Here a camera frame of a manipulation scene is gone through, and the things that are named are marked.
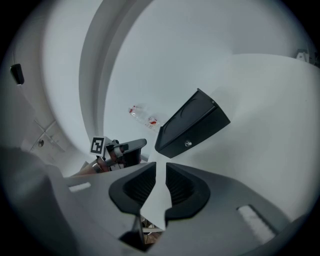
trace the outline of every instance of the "screw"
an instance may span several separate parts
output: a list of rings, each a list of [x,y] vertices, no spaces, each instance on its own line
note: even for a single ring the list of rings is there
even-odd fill
[[[190,140],[186,140],[184,145],[189,148],[192,145],[192,142]]]

